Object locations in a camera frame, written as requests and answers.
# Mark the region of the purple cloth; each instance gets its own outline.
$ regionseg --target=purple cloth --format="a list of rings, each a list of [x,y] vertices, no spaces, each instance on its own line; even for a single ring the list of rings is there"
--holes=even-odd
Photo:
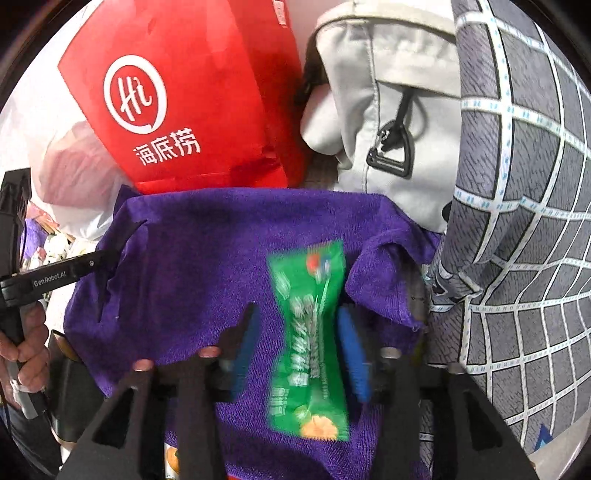
[[[439,236],[420,229],[386,197],[368,194],[211,189],[129,198],[119,205],[100,248],[116,244],[130,222],[148,222],[127,242],[100,318],[98,286],[89,276],[78,283],[64,324],[101,389],[111,394],[139,358],[169,364],[213,344],[255,301],[262,331],[245,392],[235,404],[217,407],[229,473],[242,480],[364,478],[374,454],[378,408],[351,402],[348,442],[297,439],[267,426],[269,379],[284,322],[266,258],[342,239],[351,267],[346,292],[399,331],[404,325],[398,337],[408,339],[418,324],[397,273],[399,254],[404,249],[416,263],[428,263]],[[176,444],[172,433],[167,441]]]
[[[49,234],[33,219],[27,218],[25,223],[27,224],[27,241],[24,245],[23,257],[31,258],[37,251],[37,248],[45,245],[45,240]],[[22,233],[21,247],[24,239],[25,232]]]

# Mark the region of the white grid pattern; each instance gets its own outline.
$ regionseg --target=white grid pattern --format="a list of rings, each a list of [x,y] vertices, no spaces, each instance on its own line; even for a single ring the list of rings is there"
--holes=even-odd
[[[449,273],[445,267],[443,267],[443,265],[441,265],[441,263],[439,265],[437,265],[437,270],[439,271],[439,274],[441,275],[441,278],[445,279],[445,280],[449,280],[450,278],[453,277],[453,274]]]
[[[585,284],[583,285],[583,287],[589,283],[589,280],[587,280],[585,282]],[[585,322],[583,320],[583,314],[581,313],[581,305],[579,304],[579,301],[577,300],[577,312],[579,314],[579,320],[581,321],[581,324],[583,325],[583,328],[586,326]],[[587,335],[587,345],[589,347],[589,352],[591,352],[591,333],[589,335]],[[589,403],[587,404],[587,410],[591,408],[591,397],[589,397]],[[577,411],[575,410],[573,412],[573,423],[574,423],[574,418],[576,415]]]
[[[559,267],[560,265],[569,265],[571,267],[578,267],[581,271],[591,269],[591,262],[587,262],[586,260],[580,260],[578,258],[569,258],[569,257],[564,257],[560,260],[554,260],[553,262],[541,263],[541,264],[538,264],[538,263],[516,263],[513,265],[509,265],[502,258],[499,258],[496,255],[493,255],[491,262],[494,263],[497,267],[501,267],[501,268],[507,267],[512,272],[544,271],[544,270],[548,270],[549,268]]]
[[[454,198],[464,205],[468,205],[481,212],[492,212],[499,210],[501,213],[514,212],[519,207],[532,213],[539,214],[543,218],[554,218],[557,220],[591,220],[591,213],[588,212],[570,212],[559,208],[544,206],[540,202],[523,197],[521,200],[508,200],[506,202],[492,203],[490,199],[480,197],[474,193],[467,192],[456,187]]]
[[[488,0],[478,0],[483,12],[490,12],[491,6]],[[495,56],[495,63],[498,72],[498,86],[501,97],[501,104],[507,105],[513,103],[511,95],[511,81],[509,80],[509,70],[507,57],[505,54],[505,47],[501,41],[498,28],[493,22],[487,22],[491,39],[492,39],[492,54]],[[496,190],[494,202],[502,202],[505,196],[505,189],[509,179],[509,171],[511,169],[511,151],[513,148],[513,117],[510,111],[501,111],[501,151],[499,155],[498,177],[496,180]],[[484,238],[480,244],[480,248],[476,253],[474,262],[478,262],[485,252],[488,242],[491,240],[492,234],[495,231],[495,225],[499,219],[499,212],[494,210],[488,219]]]
[[[544,197],[540,203],[534,202],[533,200],[525,198],[525,197],[520,200],[517,200],[517,201],[505,202],[503,200],[502,196],[500,196],[500,198],[499,198],[499,191],[500,191],[499,187],[497,188],[497,191],[495,192],[494,199],[486,199],[483,197],[479,197],[479,196],[474,195],[470,192],[463,191],[462,189],[456,189],[456,192],[454,194],[455,198],[458,201],[460,201],[466,205],[469,205],[470,207],[473,207],[473,208],[476,208],[476,209],[479,209],[479,210],[482,210],[485,212],[489,212],[491,214],[491,217],[493,217],[493,216],[495,217],[493,221],[489,221],[489,224],[488,224],[487,230],[486,230],[486,234],[484,236],[482,245],[480,246],[477,256],[475,258],[475,262],[478,261],[478,259],[482,256],[482,253],[484,252],[486,245],[488,244],[488,242],[491,238],[489,228],[491,225],[494,225],[494,223],[496,223],[496,220],[497,220],[498,215],[500,213],[516,210],[520,206],[523,208],[526,208],[527,210],[532,211],[534,213],[534,219],[532,220],[530,226],[528,227],[528,230],[526,231],[526,233],[523,236],[522,240],[520,241],[519,245],[515,249],[514,253],[511,255],[511,258],[508,261],[504,261],[498,257],[495,257],[493,259],[494,263],[496,263],[498,266],[500,266],[502,268],[502,271],[501,271],[500,275],[497,276],[495,281],[487,288],[487,291],[485,292],[485,295],[484,295],[484,298],[482,299],[481,304],[480,305],[471,305],[471,304],[469,304],[469,300],[465,300],[464,328],[463,328],[463,335],[462,335],[462,347],[460,350],[460,361],[463,365],[466,365],[469,343],[470,343],[469,339],[470,339],[470,330],[471,330],[471,325],[470,325],[471,314],[472,314],[472,312],[474,312],[474,313],[479,312],[481,315],[481,319],[482,319],[482,327],[483,327],[484,338],[485,338],[486,364],[485,365],[468,365],[467,370],[471,374],[486,374],[486,376],[487,376],[487,395],[489,398],[492,398],[492,372],[494,372],[496,370],[514,367],[517,365],[519,365],[521,367],[521,382],[522,382],[522,390],[523,390],[523,395],[524,395],[524,411],[521,414],[519,414],[517,416],[513,416],[510,419],[508,419],[507,423],[512,424],[512,423],[516,423],[518,421],[523,420],[522,432],[521,432],[521,443],[523,444],[525,441],[525,435],[527,433],[527,423],[528,423],[529,416],[542,410],[543,408],[546,408],[546,407],[552,405],[553,412],[552,412],[552,421],[551,421],[551,426],[550,426],[550,432],[552,433],[554,430],[554,424],[556,421],[556,403],[560,398],[562,398],[564,395],[566,395],[567,393],[569,393],[573,390],[574,390],[574,395],[575,395],[575,408],[574,408],[574,412],[573,412],[573,421],[574,421],[574,417],[575,417],[575,413],[576,413],[577,397],[578,397],[578,386],[583,381],[585,381],[587,378],[591,377],[591,372],[589,372],[583,378],[579,379],[578,381],[576,380],[576,372],[574,369],[574,360],[573,360],[573,355],[572,355],[572,351],[571,351],[572,344],[576,343],[577,341],[581,340],[582,338],[587,338],[587,342],[589,344],[589,349],[590,349],[590,355],[591,355],[591,338],[590,338],[591,329],[587,329],[586,326],[584,325],[583,319],[580,314],[580,307],[579,307],[579,300],[582,298],[587,298],[587,297],[591,296],[591,293],[581,294],[580,292],[583,290],[583,287],[584,287],[583,286],[579,290],[579,293],[577,295],[563,298],[563,299],[558,299],[558,300],[547,300],[546,298],[547,298],[548,292],[550,291],[551,286],[553,285],[554,280],[556,279],[556,276],[558,273],[558,268],[557,268],[556,271],[554,272],[554,275],[553,275],[551,281],[549,282],[549,284],[546,288],[543,299],[541,301],[530,302],[530,303],[520,303],[521,297],[524,294],[524,292],[526,291],[527,287],[529,287],[533,283],[533,281],[536,278],[538,278],[538,276],[541,274],[542,271],[544,271],[548,268],[557,267],[562,264],[569,264],[574,267],[579,267],[579,272],[577,274],[577,277],[573,280],[572,285],[570,286],[570,288],[567,291],[570,291],[571,288],[573,287],[573,285],[575,285],[577,279],[579,278],[579,276],[584,268],[591,268],[591,262],[586,262],[584,260],[579,260],[579,259],[567,258],[566,255],[567,255],[570,247],[569,247],[569,249],[566,250],[566,253],[565,253],[562,260],[555,261],[555,262],[549,262],[552,254],[554,253],[558,244],[560,243],[561,238],[564,236],[569,223],[574,220],[591,219],[591,215],[589,214],[588,209],[587,209],[587,213],[574,212],[574,208],[576,206],[576,203],[577,203],[577,200],[579,198],[580,191],[582,188],[583,175],[584,175],[584,171],[585,171],[585,167],[586,167],[586,160],[588,157],[591,156],[590,155],[591,151],[589,150],[589,148],[587,146],[587,138],[586,138],[585,125],[584,125],[584,112],[583,112],[581,94],[587,96],[587,98],[589,98],[589,100],[591,100],[591,95],[589,95],[589,92],[586,90],[586,88],[583,85],[581,85],[580,82],[578,82],[578,80],[576,79],[576,75],[574,74],[574,70],[569,71],[569,69],[572,69],[572,67],[570,67],[570,66],[567,67],[566,65],[564,65],[564,63],[550,50],[550,46],[548,45],[548,42],[545,38],[544,33],[541,31],[541,29],[539,27],[537,27],[537,25],[536,25],[536,27],[538,28],[538,32],[540,33],[540,37],[543,40],[542,42],[539,42],[539,41],[534,40],[530,37],[527,37],[526,35],[519,32],[514,27],[511,27],[510,25],[507,25],[506,23],[500,21],[499,19],[494,18],[492,16],[492,11],[490,9],[490,6],[488,5],[487,0],[480,1],[480,4],[481,4],[483,12],[482,13],[469,12],[467,14],[462,15],[457,20],[457,23],[456,23],[457,29],[459,29],[463,25],[466,25],[469,23],[485,24],[487,26],[487,28],[489,29],[489,31],[491,32],[491,34],[494,32],[494,29],[501,29],[503,31],[507,31],[508,33],[513,35],[515,38],[519,38],[521,41],[523,41],[525,44],[529,45],[530,47],[536,48],[537,50],[545,52],[546,55],[548,55],[548,58],[550,59],[550,64],[551,64],[551,68],[552,68],[552,72],[553,72],[553,76],[554,76],[554,81],[555,81],[555,85],[557,88],[557,95],[558,95],[558,102],[559,102],[559,109],[560,109],[560,124],[558,124],[554,120],[546,117],[545,115],[540,114],[539,112],[534,112],[529,109],[525,109],[523,107],[520,107],[518,105],[513,105],[512,103],[508,102],[506,98],[504,99],[502,95],[501,95],[500,101],[496,100],[496,99],[487,99],[487,98],[463,98],[462,99],[462,109],[464,111],[473,110],[473,111],[488,112],[488,113],[494,113],[494,114],[500,115],[502,118],[501,125],[503,125],[503,126],[505,126],[505,123],[506,123],[506,120],[503,119],[503,117],[509,115],[511,117],[511,120],[512,119],[519,119],[520,121],[524,121],[524,122],[536,125],[537,127],[543,128],[543,129],[551,132],[553,135],[558,136],[560,139],[558,154],[557,154],[556,162],[554,164],[553,172],[552,172],[550,181],[548,183],[548,187],[544,193]],[[495,46],[493,46],[493,53],[496,57],[497,64],[499,64],[499,56],[498,56],[499,52],[498,52],[497,47],[495,47]],[[506,60],[503,61],[502,64],[505,66],[505,69],[506,69]],[[581,115],[583,117],[584,141],[578,139],[576,137],[576,135],[574,135],[572,132],[569,132],[568,130],[566,130],[566,128],[564,126],[564,102],[563,102],[563,97],[562,97],[562,93],[561,93],[560,81],[559,81],[558,73],[556,70],[556,65],[560,66],[560,68],[565,71],[565,73],[571,79],[571,81],[573,81],[577,85]],[[506,77],[504,77],[504,75],[499,71],[499,81],[501,81],[503,78],[506,79]],[[560,172],[560,166],[561,166],[561,162],[563,159],[565,144],[571,145],[573,148],[575,148],[579,152],[583,153],[583,155],[584,155],[583,168],[582,168],[580,178],[579,178],[579,186],[578,186],[576,198],[573,202],[573,207],[572,207],[571,211],[569,211],[569,212],[567,212],[565,210],[552,209],[552,208],[547,207],[547,203],[550,200],[550,196],[554,190],[554,186],[556,185],[558,173]],[[506,145],[506,141],[501,140],[501,145],[502,146]],[[558,241],[556,242],[553,250],[550,252],[548,257],[546,258],[546,261],[543,264],[540,264],[540,265],[537,265],[537,264],[516,264],[515,261],[517,260],[518,256],[521,254],[521,251],[524,249],[527,242],[530,240],[531,235],[533,234],[534,230],[536,229],[536,227],[542,217],[566,220],[566,223],[563,227],[563,230],[560,234]],[[581,222],[581,224],[579,225],[579,230],[582,226],[583,226],[583,222]],[[577,234],[575,234],[575,236],[573,237],[573,240],[571,241],[571,245],[573,244],[574,239],[576,239]],[[591,246],[591,239],[589,240],[589,243],[587,245],[587,251],[586,251],[585,256],[583,258],[586,258],[586,255],[589,251],[590,246]],[[495,291],[496,287],[500,284],[500,282],[502,280],[504,280],[506,275],[510,271],[519,271],[519,270],[523,270],[523,271],[530,270],[530,271],[536,271],[537,273],[536,273],[534,279],[529,283],[529,285],[527,285],[526,288],[524,288],[520,292],[515,303],[512,305],[488,306],[486,304],[487,301],[490,299],[492,293]],[[569,339],[565,342],[562,342],[558,345],[554,345],[551,347],[550,342],[549,342],[549,338],[548,338],[548,330],[547,330],[547,327],[545,324],[544,307],[551,306],[551,305],[560,305],[561,312],[562,312],[561,316],[562,316],[562,320],[563,320],[563,325],[564,325],[565,332],[567,333],[567,338],[568,338],[570,335],[569,335],[569,329],[568,329],[566,319],[564,318],[564,304],[569,301],[576,301],[577,308],[579,309],[580,320],[581,320],[581,322],[583,322],[584,331],[583,331],[583,333],[577,335],[573,339]],[[445,312],[445,311],[450,310],[452,307],[453,307],[453,305],[433,305],[433,306],[431,306],[430,310],[432,312]],[[523,345],[522,345],[522,335],[521,335],[521,329],[520,329],[520,325],[519,325],[519,316],[517,315],[517,312],[520,310],[529,310],[532,308],[539,308],[540,309],[546,348],[543,349],[542,351],[532,353],[531,355],[524,355]],[[488,338],[488,341],[487,341],[487,334],[488,334],[488,337],[490,334],[488,331],[488,325],[486,323],[486,314],[487,313],[497,313],[497,312],[502,312],[502,311],[514,312],[514,319],[515,319],[515,324],[516,324],[516,329],[517,329],[519,358],[505,361],[505,362],[493,363],[492,362],[492,355],[490,354],[490,351],[489,351],[490,350],[490,338]],[[568,349],[568,352],[569,352],[570,365],[571,365],[571,369],[573,372],[573,383],[569,387],[565,388],[563,391],[556,392],[556,388],[554,385],[552,353],[555,353],[555,352],[562,350],[564,348]],[[542,402],[540,405],[530,407],[528,405],[527,386],[525,384],[525,364],[527,362],[536,360],[538,358],[542,358],[544,356],[548,357],[548,363],[550,366],[551,398],[549,398],[545,402]]]
[[[456,30],[459,30],[464,25],[489,23],[495,24],[499,30],[502,30],[503,32],[508,33],[512,37],[521,40],[530,48],[533,48],[534,50],[538,50],[548,55],[549,58],[551,58],[554,61],[554,63],[558,65],[562,69],[562,71],[564,71],[564,73],[570,78],[570,80],[577,86],[578,90],[580,90],[582,94],[585,95],[585,97],[587,97],[591,102],[591,93],[589,93],[587,87],[578,81],[572,67],[565,65],[564,62],[560,59],[560,57],[550,50],[547,43],[543,43],[539,40],[536,40],[535,38],[531,38],[525,35],[522,31],[509,25],[508,23],[503,22],[500,18],[492,17],[491,15],[486,15],[482,12],[467,12],[463,15],[460,15],[456,20]]]

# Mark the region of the black plastic buckle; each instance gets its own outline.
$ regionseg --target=black plastic buckle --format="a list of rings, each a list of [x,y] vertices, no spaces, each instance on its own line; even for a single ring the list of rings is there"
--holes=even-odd
[[[413,88],[409,87],[404,91],[396,118],[390,120],[379,130],[375,144],[369,149],[366,160],[370,167],[404,179],[411,175],[414,164],[414,142],[404,125],[404,118],[408,113],[413,94]],[[380,153],[380,150],[383,153],[401,147],[404,149],[402,162],[385,157]]]

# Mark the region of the green snack package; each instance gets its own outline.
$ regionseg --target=green snack package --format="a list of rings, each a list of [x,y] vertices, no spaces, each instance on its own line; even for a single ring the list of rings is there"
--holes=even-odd
[[[285,350],[271,381],[271,428],[318,440],[348,440],[335,343],[335,314],[345,281],[343,244],[270,255],[267,261],[285,319]]]

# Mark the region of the finger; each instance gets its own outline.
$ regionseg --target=finger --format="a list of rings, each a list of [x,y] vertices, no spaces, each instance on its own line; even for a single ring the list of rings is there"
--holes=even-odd
[[[47,385],[47,380],[49,379],[49,367],[46,365],[43,367],[41,372],[33,378],[27,386],[31,393],[37,393],[43,390],[43,388]]]
[[[45,323],[45,310],[43,310],[41,304],[36,301],[35,303],[31,303],[30,305],[21,308],[21,318],[22,329],[25,332],[25,336],[27,336],[27,332],[30,332]]]
[[[18,381],[24,387],[28,387],[31,381],[39,375],[49,363],[49,350],[43,347],[43,350],[31,358],[21,368],[18,373]]]
[[[25,341],[18,346],[18,361],[28,362],[45,348],[45,342],[49,337],[49,330],[45,324],[31,330],[25,337]]]
[[[0,356],[11,362],[16,362],[18,359],[17,347],[2,332],[0,332]]]

